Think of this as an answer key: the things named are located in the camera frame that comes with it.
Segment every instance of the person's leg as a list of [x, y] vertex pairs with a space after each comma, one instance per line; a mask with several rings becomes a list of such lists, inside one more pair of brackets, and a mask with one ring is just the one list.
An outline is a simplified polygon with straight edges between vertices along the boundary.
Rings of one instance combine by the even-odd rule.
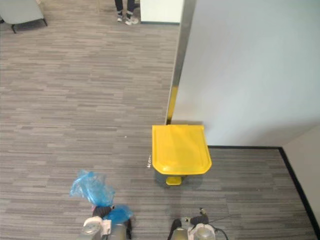
[[135, 10], [135, 0], [128, 0], [128, 5], [126, 8], [126, 17], [129, 19], [134, 14]]
[[126, 9], [126, 21], [125, 24], [132, 25], [137, 24], [139, 20], [135, 17], [132, 17], [135, 9], [135, 0], [128, 0], [128, 5]]
[[115, 1], [115, 7], [116, 7], [116, 13], [117, 13], [117, 21], [122, 22], [122, 10], [124, 9], [124, 5], [122, 0], [114, 0]]

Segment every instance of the gray carpet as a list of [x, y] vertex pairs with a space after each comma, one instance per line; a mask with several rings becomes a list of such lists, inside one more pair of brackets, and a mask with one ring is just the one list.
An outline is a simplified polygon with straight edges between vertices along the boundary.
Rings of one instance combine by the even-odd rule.
[[134, 212], [133, 238], [164, 240], [207, 210], [231, 240], [311, 240], [277, 150], [211, 150], [213, 166], [163, 187], [147, 168], [164, 123], [178, 26], [116, 22], [113, 1], [45, 0], [48, 22], [0, 26], [3, 240], [74, 240], [91, 205], [69, 197], [77, 171], [107, 174]]

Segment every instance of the trash can lid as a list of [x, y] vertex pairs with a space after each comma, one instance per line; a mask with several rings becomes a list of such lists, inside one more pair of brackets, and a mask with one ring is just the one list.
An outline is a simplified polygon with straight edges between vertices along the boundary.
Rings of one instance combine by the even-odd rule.
[[211, 158], [203, 125], [153, 125], [152, 165], [164, 175], [206, 173]]

